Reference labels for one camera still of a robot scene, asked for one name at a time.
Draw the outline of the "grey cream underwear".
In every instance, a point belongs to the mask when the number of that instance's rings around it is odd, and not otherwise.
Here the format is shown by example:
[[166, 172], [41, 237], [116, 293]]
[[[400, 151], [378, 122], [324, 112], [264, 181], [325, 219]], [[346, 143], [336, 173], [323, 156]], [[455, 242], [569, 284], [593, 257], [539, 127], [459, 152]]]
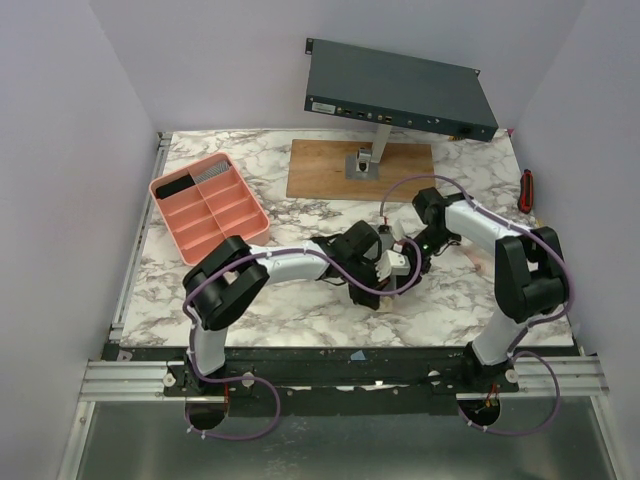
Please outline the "grey cream underwear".
[[[376, 289], [384, 292], [401, 289], [410, 283], [411, 278], [412, 278], [411, 274], [389, 275], [385, 278], [381, 278], [378, 280]], [[380, 296], [378, 312], [379, 313], [392, 312], [394, 309], [394, 300], [397, 297], [398, 297], [398, 294]]]

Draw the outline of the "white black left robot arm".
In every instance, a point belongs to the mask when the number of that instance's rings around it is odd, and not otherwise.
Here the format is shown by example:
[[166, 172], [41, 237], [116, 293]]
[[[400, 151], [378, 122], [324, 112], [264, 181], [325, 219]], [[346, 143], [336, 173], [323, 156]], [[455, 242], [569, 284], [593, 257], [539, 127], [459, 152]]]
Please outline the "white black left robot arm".
[[382, 297], [369, 290], [390, 290], [376, 264], [395, 240], [386, 226], [358, 221], [343, 233], [315, 236], [293, 247], [250, 245], [239, 235], [224, 240], [183, 278], [184, 307], [192, 319], [187, 382], [201, 395], [214, 393], [222, 380], [228, 328], [269, 285], [294, 280], [338, 279], [348, 284], [353, 303], [377, 309]]

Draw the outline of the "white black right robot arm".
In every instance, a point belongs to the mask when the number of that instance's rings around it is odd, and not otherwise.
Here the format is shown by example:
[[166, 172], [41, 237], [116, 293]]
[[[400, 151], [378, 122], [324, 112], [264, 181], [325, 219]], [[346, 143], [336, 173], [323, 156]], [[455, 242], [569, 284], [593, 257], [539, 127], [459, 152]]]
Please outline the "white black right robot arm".
[[428, 273], [431, 258], [462, 239], [494, 257], [496, 310], [465, 346], [457, 368], [467, 389], [483, 391], [508, 368], [509, 355], [529, 328], [565, 315], [572, 287], [557, 233], [510, 223], [462, 193], [443, 196], [434, 187], [419, 191], [412, 205], [426, 227], [413, 238], [419, 252], [402, 249], [411, 272]]

